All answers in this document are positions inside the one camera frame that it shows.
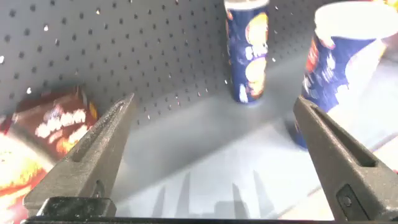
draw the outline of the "white cup rim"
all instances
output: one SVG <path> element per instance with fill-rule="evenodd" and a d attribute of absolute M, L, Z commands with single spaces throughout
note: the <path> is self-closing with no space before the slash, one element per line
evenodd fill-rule
<path fill-rule="evenodd" d="M 398 12 L 380 2 L 337 2 L 319 8 L 315 23 L 324 37 L 382 39 L 398 32 Z"/>

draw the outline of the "pegboard hole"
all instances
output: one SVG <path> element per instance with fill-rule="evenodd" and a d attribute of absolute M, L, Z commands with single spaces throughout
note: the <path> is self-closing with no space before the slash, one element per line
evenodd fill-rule
<path fill-rule="evenodd" d="M 30 35 L 30 29 L 26 28 L 26 29 L 24 30 L 24 35 L 25 35 L 25 36 L 29 36 L 29 35 Z"/>
<path fill-rule="evenodd" d="M 6 36 L 4 36 L 4 41 L 6 43 L 10 42 L 10 40 L 11 40 L 11 36 L 10 35 L 7 34 Z"/>
<path fill-rule="evenodd" d="M 10 10 L 9 15 L 10 15 L 11 18 L 14 18 L 16 14 L 17 14 L 17 11 L 15 11 L 14 9 Z"/>
<path fill-rule="evenodd" d="M 29 9 L 30 9 L 32 12 L 36 11 L 36 5 L 35 5 L 35 4 L 31 4 L 30 7 L 29 7 Z"/>

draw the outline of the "gray table surface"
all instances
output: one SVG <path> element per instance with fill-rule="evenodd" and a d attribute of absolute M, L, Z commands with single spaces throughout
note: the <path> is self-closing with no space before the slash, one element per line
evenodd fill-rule
<path fill-rule="evenodd" d="M 287 129 L 305 58 L 268 70 L 257 105 L 235 103 L 224 88 L 132 130 L 111 197 L 117 215 L 270 219 L 319 188 L 310 156 Z M 382 61 L 343 125 L 368 148 L 398 133 L 396 65 Z"/>

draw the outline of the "snack can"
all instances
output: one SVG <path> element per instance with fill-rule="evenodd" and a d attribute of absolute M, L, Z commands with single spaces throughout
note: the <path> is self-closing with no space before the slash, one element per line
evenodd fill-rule
<path fill-rule="evenodd" d="M 252 103 L 264 92 L 269 0 L 226 0 L 233 98 Z"/>
<path fill-rule="evenodd" d="M 302 95 L 342 125 L 351 118 L 341 107 L 354 103 L 371 81 L 386 50 L 382 39 L 398 32 L 398 13 L 385 4 L 346 1 L 319 8 L 315 23 Z"/>

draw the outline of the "chocolate snack package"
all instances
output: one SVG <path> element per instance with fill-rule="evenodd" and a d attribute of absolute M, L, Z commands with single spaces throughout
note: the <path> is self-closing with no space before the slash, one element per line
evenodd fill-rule
<path fill-rule="evenodd" d="M 61 159 L 98 120 L 97 110 L 79 86 L 46 92 L 19 103 L 12 119 L 41 142 L 52 157 Z M 21 153 L 26 145 L 10 138 L 7 119 L 0 117 L 0 223 L 27 218 L 22 201 L 47 174 L 43 165 Z"/>
<path fill-rule="evenodd" d="M 98 114 L 80 86 L 74 86 L 20 102 L 13 120 L 61 159 L 97 122 Z"/>

